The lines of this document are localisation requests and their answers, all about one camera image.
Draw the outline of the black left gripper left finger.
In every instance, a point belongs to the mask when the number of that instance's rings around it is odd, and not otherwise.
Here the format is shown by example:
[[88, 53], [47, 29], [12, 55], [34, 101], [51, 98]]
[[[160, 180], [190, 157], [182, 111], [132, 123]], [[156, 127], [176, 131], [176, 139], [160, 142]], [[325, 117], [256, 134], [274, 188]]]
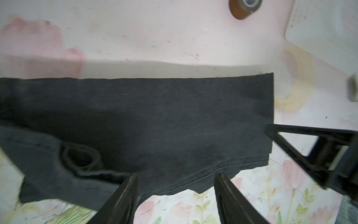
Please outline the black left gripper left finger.
[[87, 224], [132, 224], [139, 201], [136, 174], [128, 177]]

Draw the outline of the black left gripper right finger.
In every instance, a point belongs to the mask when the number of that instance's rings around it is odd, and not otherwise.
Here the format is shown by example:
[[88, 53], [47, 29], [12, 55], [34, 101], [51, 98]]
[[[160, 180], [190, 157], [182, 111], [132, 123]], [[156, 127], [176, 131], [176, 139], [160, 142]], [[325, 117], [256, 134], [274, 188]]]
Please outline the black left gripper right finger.
[[215, 174], [213, 186], [222, 224], [268, 223], [225, 174]]

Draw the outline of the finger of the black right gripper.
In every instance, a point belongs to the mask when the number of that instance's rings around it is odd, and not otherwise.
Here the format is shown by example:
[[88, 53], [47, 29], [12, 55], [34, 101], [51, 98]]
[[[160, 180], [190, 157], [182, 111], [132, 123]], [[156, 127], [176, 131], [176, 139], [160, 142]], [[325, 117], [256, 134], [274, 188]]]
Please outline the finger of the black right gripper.
[[[288, 154], [320, 187], [351, 200], [358, 199], [358, 133], [352, 130], [268, 124], [266, 135]], [[281, 133], [316, 136], [307, 156]]]

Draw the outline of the dark grey long pants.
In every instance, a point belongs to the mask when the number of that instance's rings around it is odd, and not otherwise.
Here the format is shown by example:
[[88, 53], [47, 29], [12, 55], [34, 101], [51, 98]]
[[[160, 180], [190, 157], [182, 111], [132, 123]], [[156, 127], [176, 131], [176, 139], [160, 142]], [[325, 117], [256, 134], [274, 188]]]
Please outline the dark grey long pants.
[[266, 166], [272, 73], [225, 78], [1, 79], [1, 148], [22, 203], [99, 210], [132, 174], [140, 202]]

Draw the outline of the brown tape roll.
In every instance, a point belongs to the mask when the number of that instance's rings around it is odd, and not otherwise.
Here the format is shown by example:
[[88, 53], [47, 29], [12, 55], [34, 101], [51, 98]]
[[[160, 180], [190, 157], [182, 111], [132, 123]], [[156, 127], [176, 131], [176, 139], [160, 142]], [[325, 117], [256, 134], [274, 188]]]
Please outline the brown tape roll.
[[244, 20], [255, 13], [261, 4], [262, 0], [229, 0], [229, 9], [234, 18]]

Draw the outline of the white plastic basket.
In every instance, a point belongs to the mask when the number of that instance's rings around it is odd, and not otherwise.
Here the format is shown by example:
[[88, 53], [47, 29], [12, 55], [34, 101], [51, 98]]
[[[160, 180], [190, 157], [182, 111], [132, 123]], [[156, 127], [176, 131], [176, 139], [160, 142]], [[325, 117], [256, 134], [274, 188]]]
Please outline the white plastic basket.
[[347, 74], [358, 72], [357, 1], [295, 1], [285, 37]]

